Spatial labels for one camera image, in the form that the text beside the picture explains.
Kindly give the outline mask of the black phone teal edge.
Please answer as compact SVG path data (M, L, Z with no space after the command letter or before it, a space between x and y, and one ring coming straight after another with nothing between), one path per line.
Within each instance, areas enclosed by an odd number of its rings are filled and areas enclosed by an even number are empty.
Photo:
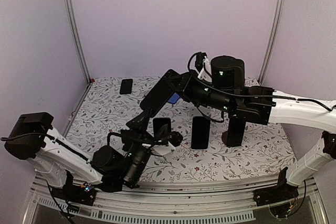
M171 132L171 119L170 118L154 118L153 119L153 133L155 139L162 135Z

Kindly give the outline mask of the black phone blue edge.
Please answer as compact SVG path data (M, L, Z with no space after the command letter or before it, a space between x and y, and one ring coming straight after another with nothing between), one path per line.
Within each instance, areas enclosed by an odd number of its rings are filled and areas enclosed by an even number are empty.
M192 121L191 149L206 150L209 143L210 120L195 116Z

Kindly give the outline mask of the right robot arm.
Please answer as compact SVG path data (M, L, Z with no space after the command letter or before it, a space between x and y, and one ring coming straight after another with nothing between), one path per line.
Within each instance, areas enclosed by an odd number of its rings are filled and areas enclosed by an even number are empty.
M161 114L172 120L172 129L181 132L182 144L171 154L161 180L196 183L247 179L277 175L292 165L320 139L322 130L293 124L245 125L241 146L227 147L221 139L228 122L211 123L206 150L191 149L192 118L199 113L182 100L167 105Z

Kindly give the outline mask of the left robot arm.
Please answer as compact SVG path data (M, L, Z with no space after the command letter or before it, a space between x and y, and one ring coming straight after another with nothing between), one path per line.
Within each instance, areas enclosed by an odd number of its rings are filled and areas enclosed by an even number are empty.
M108 133L106 145L89 155L67 141L53 127L53 119L47 112L23 114L1 141L11 155L29 161L67 200L78 195L73 173L84 182L79 187L82 191L97 188L114 193L123 186L137 188L150 157L164 156L182 141L180 133L167 124L155 136L148 133L150 110L145 110L127 123L127 130Z

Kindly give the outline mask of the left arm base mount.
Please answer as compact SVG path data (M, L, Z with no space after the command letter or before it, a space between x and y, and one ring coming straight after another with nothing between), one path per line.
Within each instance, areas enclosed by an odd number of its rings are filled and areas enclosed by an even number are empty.
M66 175L65 184L62 187L51 187L51 195L66 202L93 206L97 191L88 184L73 184L73 175L69 171L66 171Z

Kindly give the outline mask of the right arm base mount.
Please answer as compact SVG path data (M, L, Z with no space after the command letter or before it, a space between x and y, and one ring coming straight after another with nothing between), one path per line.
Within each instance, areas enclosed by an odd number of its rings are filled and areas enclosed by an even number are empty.
M253 200L257 206L274 204L277 202L294 199L299 196L298 186L292 186L287 182L288 167L282 169L278 175L277 184L253 191Z

